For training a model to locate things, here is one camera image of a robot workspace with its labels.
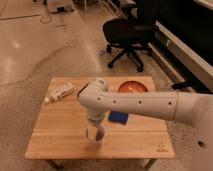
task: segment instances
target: chair armrest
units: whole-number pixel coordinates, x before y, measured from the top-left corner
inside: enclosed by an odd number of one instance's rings
[[[136,25],[136,31],[154,31],[157,30],[158,27],[156,25]]]
[[[136,3],[133,0],[119,0],[120,8],[122,10],[130,10],[133,8],[137,8]]]

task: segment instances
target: table leg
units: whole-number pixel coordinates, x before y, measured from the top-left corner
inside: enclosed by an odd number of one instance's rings
[[[56,170],[63,169],[64,167],[62,165],[57,164],[54,160],[45,160],[51,167],[53,167]]]
[[[146,165],[143,167],[145,171],[149,170],[152,165],[157,161],[157,159],[150,159]]]
[[[44,4],[44,5],[47,5],[47,0],[44,0],[43,4]]]
[[[84,10],[87,11],[87,0],[84,0]]]

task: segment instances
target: chair wheel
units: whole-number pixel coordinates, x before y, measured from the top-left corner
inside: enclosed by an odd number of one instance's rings
[[[113,67],[113,63],[108,63],[108,68],[112,68]]]
[[[111,48],[109,45],[107,45],[106,51],[107,51],[108,53],[112,53],[112,48]]]
[[[67,6],[64,7],[64,11],[65,12],[72,12],[73,9],[72,9],[72,7],[70,5],[67,5]]]
[[[139,66],[139,67],[137,68],[137,71],[138,71],[138,72],[142,72],[142,71],[143,71],[143,67],[142,67],[142,66]]]

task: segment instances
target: cable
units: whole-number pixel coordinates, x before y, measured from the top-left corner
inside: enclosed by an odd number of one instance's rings
[[[6,6],[7,6],[7,2],[8,2],[8,0],[5,1],[4,5],[3,5],[3,8],[2,8],[2,10],[1,10],[1,13],[0,13],[0,21],[2,21],[2,20],[13,20],[13,19],[21,19],[21,18],[29,18],[29,17],[38,17],[38,16],[41,16],[41,18],[40,18],[40,23],[42,23],[42,24],[48,24],[48,23],[52,22],[52,17],[51,17],[51,15],[50,15],[50,13],[49,13],[49,11],[48,11],[48,9],[47,9],[46,6],[45,6],[45,9],[46,9],[46,12],[47,12],[47,15],[48,15],[48,18],[49,18],[49,20],[47,20],[47,21],[44,21],[45,16],[44,16],[44,15],[41,15],[41,14],[25,15],[25,16],[18,16],[18,17],[1,18],[2,14],[3,14],[3,12],[4,12],[5,8],[6,8]]]
[[[7,6],[7,2],[8,2],[8,0],[5,0],[5,3],[4,3],[4,5],[3,5],[3,8],[2,8],[1,13],[0,13],[0,18],[1,18],[2,14],[3,14],[3,12],[4,12],[5,8],[6,8],[6,6]]]
[[[25,16],[19,16],[19,17],[8,17],[8,18],[0,18],[1,20],[13,20],[13,19],[19,19],[19,18],[29,18],[29,17],[38,17],[41,16],[40,14],[35,14],[35,15],[25,15]]]

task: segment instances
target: cup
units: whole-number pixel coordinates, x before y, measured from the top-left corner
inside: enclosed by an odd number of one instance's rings
[[[89,136],[89,134],[94,133],[91,132],[91,129],[86,129],[86,138],[94,144],[102,144],[103,143],[103,139],[104,139],[104,135],[105,135],[105,128],[102,124],[98,124],[98,125],[90,125],[90,127],[94,127],[94,129],[96,129],[96,133],[93,136],[94,138],[91,138],[91,136]]]

